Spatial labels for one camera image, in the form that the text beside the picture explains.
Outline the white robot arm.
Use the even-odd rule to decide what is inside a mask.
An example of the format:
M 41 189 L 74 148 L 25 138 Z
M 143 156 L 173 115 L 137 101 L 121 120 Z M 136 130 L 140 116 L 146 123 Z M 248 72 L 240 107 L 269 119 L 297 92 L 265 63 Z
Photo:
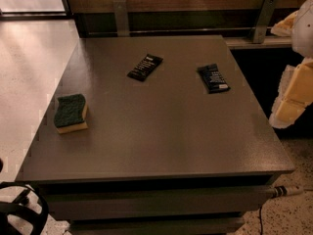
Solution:
M 313 0 L 275 23 L 271 32 L 289 36 L 292 50 L 303 57 L 296 67 L 286 66 L 272 106 L 269 123 L 282 129 L 294 124 L 313 103 Z

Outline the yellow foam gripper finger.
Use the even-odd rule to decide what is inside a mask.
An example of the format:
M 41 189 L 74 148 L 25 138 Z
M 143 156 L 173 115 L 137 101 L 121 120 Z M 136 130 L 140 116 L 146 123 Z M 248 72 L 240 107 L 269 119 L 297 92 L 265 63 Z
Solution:
M 269 123 L 274 128 L 287 128 L 294 124 L 312 103 L 313 60 L 305 58 L 296 67 L 287 65 L 283 71 Z
M 277 36 L 285 37 L 292 36 L 295 33 L 294 21 L 298 14 L 298 11 L 295 11 L 289 14 L 286 18 L 275 23 L 271 28 L 271 33 Z

